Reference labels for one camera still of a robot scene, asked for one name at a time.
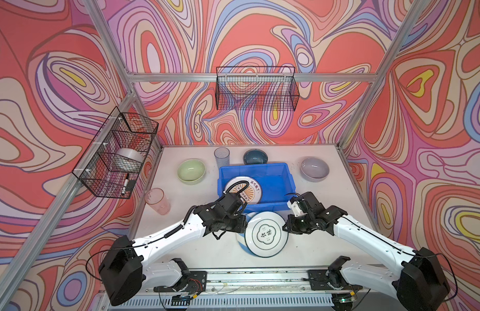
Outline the blue white striped plate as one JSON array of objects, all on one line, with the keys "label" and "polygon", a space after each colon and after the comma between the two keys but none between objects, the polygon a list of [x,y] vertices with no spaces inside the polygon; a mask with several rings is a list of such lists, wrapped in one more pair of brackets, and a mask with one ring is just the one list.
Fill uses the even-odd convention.
[{"label": "blue white striped plate", "polygon": [[[249,214],[246,214],[246,221],[249,222],[252,218],[254,218],[254,216],[257,215],[257,213],[249,213]],[[241,248],[242,251],[244,251],[245,253],[249,254],[250,256],[256,256],[256,254],[254,254],[250,249],[249,247],[246,245],[246,239],[245,239],[245,234],[244,233],[237,233],[236,234],[236,238],[237,238],[237,242]]]}]

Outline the orange sunburst plate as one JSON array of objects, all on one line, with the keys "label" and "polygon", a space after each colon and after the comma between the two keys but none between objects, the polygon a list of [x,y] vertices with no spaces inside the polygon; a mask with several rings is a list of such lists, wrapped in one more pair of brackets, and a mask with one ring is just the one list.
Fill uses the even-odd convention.
[{"label": "orange sunburst plate", "polygon": [[237,176],[232,178],[224,187],[224,190],[229,193],[238,193],[246,184],[248,186],[240,195],[248,204],[257,204],[262,198],[262,188],[260,183],[254,178],[248,176]]}]

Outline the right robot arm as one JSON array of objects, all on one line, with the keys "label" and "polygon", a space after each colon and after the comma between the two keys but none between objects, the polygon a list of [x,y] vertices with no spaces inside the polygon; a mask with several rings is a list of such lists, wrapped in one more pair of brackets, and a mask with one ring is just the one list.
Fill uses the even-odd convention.
[{"label": "right robot arm", "polygon": [[358,247],[382,267],[353,262],[340,256],[326,270],[322,282],[335,290],[363,286],[397,299],[407,310],[438,310],[456,298],[439,262],[439,253],[415,250],[360,223],[337,206],[324,207],[312,192],[291,193],[292,211],[283,230],[295,235],[324,231]]}]

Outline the white plate green motif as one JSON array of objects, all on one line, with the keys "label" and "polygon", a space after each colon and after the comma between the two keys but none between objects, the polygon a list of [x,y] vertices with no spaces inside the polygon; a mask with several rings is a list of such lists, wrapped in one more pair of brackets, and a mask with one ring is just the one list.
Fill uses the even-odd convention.
[{"label": "white plate green motif", "polygon": [[270,258],[280,253],[288,242],[288,233],[283,230],[285,220],[277,213],[257,213],[245,231],[246,245],[257,257]]}]

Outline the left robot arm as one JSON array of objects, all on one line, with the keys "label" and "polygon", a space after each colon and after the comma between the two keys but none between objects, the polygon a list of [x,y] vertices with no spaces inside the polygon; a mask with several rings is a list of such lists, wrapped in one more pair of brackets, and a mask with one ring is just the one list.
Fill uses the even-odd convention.
[{"label": "left robot arm", "polygon": [[104,258],[96,278],[104,285],[111,306],[126,303],[144,286],[182,285],[187,279],[182,260],[157,263],[172,250],[208,235],[220,240],[227,232],[244,233],[247,221],[243,212],[248,202],[241,194],[249,185],[247,181],[235,182],[214,202],[192,206],[182,221],[135,240],[124,235],[102,250]]}]

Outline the blue plastic bin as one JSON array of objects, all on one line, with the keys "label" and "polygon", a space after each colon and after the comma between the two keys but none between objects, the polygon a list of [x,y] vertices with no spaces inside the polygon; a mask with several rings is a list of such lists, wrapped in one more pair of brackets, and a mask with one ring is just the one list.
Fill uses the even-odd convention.
[{"label": "blue plastic bin", "polygon": [[217,180],[218,195],[222,195],[226,184],[237,176],[254,178],[262,188],[261,201],[257,204],[248,204],[245,213],[279,212],[289,209],[287,202],[292,193],[296,192],[296,186],[286,163],[222,167],[219,169]]}]

